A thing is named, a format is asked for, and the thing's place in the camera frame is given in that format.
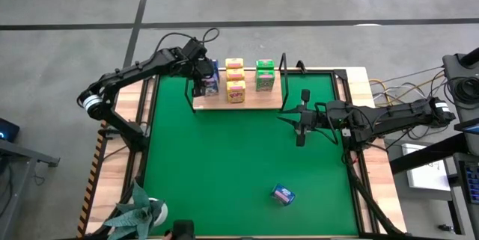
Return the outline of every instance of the concrete floor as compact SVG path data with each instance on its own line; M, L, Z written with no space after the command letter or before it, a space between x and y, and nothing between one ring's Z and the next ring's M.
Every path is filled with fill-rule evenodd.
M133 23L138 1L0 0L0 25ZM479 0L147 0L143 22L466 17L479 17ZM133 59L148 58L158 39L170 31L196 36L204 32L141 30ZM58 168L37 169L46 183L37 187L31 182L17 239L75 235L99 126L76 106L75 98L101 74L123 65L130 35L128 29L0 31L0 116L20 125L19 144L61 157ZM207 48L212 58L240 56L249 65L286 52L290 65L301 59L312 67L363 66L370 78L388 79L437 67L443 55L469 52L477 41L479 24L224 28ZM163 46L185 42L169 37ZM435 73L388 86L420 83ZM453 133L449 129L424 141L440 141ZM450 222L444 202L401 200L401 206L408 231L416 236L468 238L435 228Z

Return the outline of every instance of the green table surface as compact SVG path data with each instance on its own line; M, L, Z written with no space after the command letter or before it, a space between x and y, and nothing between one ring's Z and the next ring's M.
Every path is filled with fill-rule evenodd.
M193 220L197 236L357 235L341 145L311 133L305 147L296 147L296 133L276 119L278 110L193 114L184 84L159 84L144 189L166 202L168 218L152 235L177 219ZM311 107L335 99L329 74L290 75L289 86L286 108L301 102L304 88ZM289 206L270 196L278 183L296 195Z

